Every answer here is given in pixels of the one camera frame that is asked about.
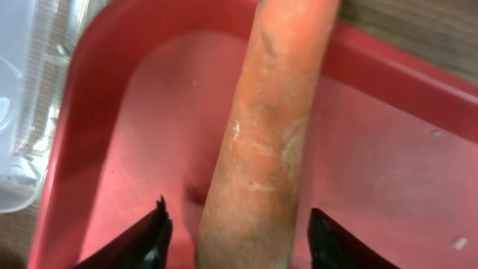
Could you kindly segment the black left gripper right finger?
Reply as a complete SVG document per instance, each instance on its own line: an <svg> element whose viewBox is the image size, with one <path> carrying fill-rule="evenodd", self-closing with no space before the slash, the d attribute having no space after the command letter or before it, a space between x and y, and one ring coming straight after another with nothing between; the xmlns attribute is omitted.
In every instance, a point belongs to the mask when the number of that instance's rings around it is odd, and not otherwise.
<svg viewBox="0 0 478 269"><path fill-rule="evenodd" d="M318 208L311 210L308 245L312 269L398 269Z"/></svg>

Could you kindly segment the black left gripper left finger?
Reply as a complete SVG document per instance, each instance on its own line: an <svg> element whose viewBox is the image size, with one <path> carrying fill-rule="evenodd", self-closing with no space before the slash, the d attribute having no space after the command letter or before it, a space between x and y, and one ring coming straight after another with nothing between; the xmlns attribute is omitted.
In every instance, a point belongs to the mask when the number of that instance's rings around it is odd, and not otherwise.
<svg viewBox="0 0 478 269"><path fill-rule="evenodd" d="M172 235L173 222L160 198L154 210L75 269L164 269Z"/></svg>

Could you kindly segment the orange carrot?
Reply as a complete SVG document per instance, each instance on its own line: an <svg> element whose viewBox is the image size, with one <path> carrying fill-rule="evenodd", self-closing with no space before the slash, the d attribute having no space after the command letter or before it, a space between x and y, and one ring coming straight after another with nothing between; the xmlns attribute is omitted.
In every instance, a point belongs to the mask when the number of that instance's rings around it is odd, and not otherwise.
<svg viewBox="0 0 478 269"><path fill-rule="evenodd" d="M198 268L290 264L305 133L340 4L257 4L199 225Z"/></svg>

